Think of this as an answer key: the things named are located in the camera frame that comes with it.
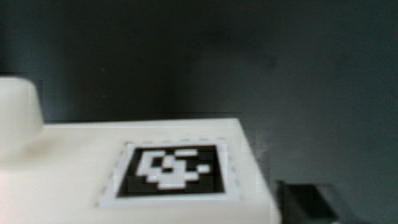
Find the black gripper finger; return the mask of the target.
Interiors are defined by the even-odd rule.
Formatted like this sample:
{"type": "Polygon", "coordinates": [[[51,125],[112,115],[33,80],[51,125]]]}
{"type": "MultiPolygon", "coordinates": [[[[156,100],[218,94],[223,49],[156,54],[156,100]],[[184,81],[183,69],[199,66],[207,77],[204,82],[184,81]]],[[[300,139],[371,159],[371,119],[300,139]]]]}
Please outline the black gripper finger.
{"type": "Polygon", "coordinates": [[[316,184],[277,182],[282,224],[355,224],[335,197],[316,184]]]}

